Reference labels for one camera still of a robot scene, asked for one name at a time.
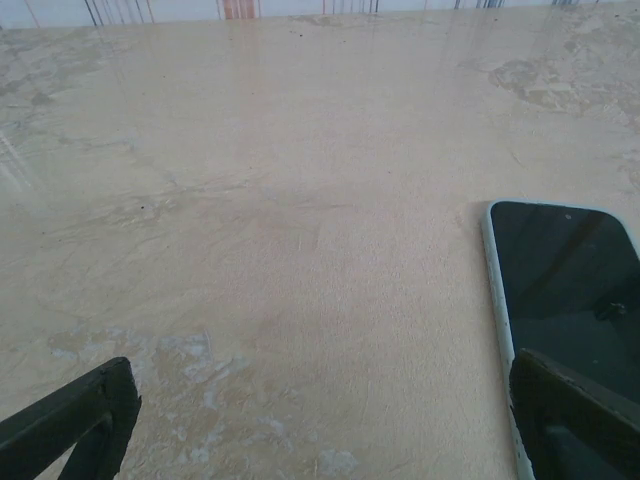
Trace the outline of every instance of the marble surface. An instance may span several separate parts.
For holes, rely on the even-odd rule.
[[[0,417],[126,355],[120,479],[514,478],[479,218],[639,234],[639,7],[1,32]]]

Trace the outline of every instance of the marble countertop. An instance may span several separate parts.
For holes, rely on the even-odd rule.
[[[515,478],[479,218],[638,235],[639,7],[0,32],[0,417],[125,355],[121,480]]]

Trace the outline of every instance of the phone case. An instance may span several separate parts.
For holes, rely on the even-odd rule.
[[[493,233],[493,223],[491,221],[491,209],[494,205],[500,202],[518,202],[524,203],[528,205],[551,205],[558,207],[569,207],[569,208],[582,208],[586,210],[598,211],[605,213],[614,217],[618,220],[633,248],[638,254],[638,243],[635,241],[634,237],[629,233],[629,229],[627,225],[618,218],[616,215],[611,212],[602,209],[602,208],[594,208],[583,205],[572,205],[572,204],[561,204],[561,203],[550,203],[550,202],[539,202],[535,200],[525,200],[518,198],[502,198],[495,200],[489,204],[485,215],[482,219],[482,237],[484,239],[484,249],[485,255],[487,258],[487,267],[489,270],[489,283],[491,285],[491,297],[493,300],[493,308],[495,312],[495,320],[496,320],[496,330],[498,333],[498,346],[500,349],[500,359],[502,364],[502,374],[503,374],[503,383],[505,386],[505,391],[507,395],[508,402],[508,410],[509,410],[509,424],[511,425],[511,435],[513,438],[513,443],[515,445],[515,454],[516,454],[516,468],[518,471],[518,479],[519,480],[535,480],[533,475],[533,470],[531,468],[531,462],[527,457],[527,454],[522,445],[522,439],[520,438],[520,433],[515,424],[515,419],[513,418],[513,413],[511,410],[511,396],[509,394],[509,372],[511,371],[511,362],[513,362],[515,353],[513,350],[513,340],[511,338],[511,327],[509,325],[509,313],[507,311],[507,302],[504,295],[504,286],[502,284],[502,275],[500,273],[500,262],[498,260],[498,251],[495,242],[495,236]]]

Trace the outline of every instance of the striped wall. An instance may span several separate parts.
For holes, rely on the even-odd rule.
[[[600,1],[624,0],[0,0],[0,27],[102,26]]]

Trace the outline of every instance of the black phone screen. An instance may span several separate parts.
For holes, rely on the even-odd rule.
[[[490,214],[514,350],[537,350],[640,403],[640,260],[623,225],[600,211],[509,201]],[[568,431],[548,440],[566,478],[621,478]]]

